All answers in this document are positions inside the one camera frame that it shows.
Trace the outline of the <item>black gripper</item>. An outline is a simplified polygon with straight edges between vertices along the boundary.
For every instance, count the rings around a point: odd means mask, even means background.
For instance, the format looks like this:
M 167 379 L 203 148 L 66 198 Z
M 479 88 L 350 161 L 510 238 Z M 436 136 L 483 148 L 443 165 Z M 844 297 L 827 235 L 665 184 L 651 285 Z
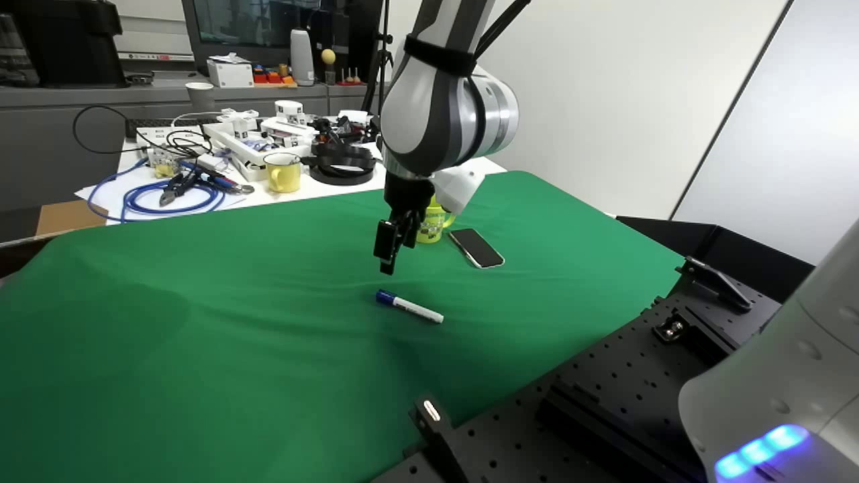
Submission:
M 383 274 L 393 270 L 396 243 L 412 249 L 424 210 L 434 192 L 428 180 L 404 180 L 389 175 L 383 181 L 383 202 L 389 216 L 376 226 L 372 257 Z

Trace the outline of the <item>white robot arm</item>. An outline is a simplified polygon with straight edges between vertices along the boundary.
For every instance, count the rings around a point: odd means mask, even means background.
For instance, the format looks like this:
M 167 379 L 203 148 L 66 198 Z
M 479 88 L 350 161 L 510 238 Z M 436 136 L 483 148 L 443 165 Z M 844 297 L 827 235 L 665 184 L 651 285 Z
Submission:
M 420 0 L 380 104 L 383 202 L 372 255 L 383 274 L 419 242 L 428 202 L 459 215 L 478 191 L 465 164 L 503 149 L 517 130 L 517 100 L 478 59 L 528 7 L 513 0 Z

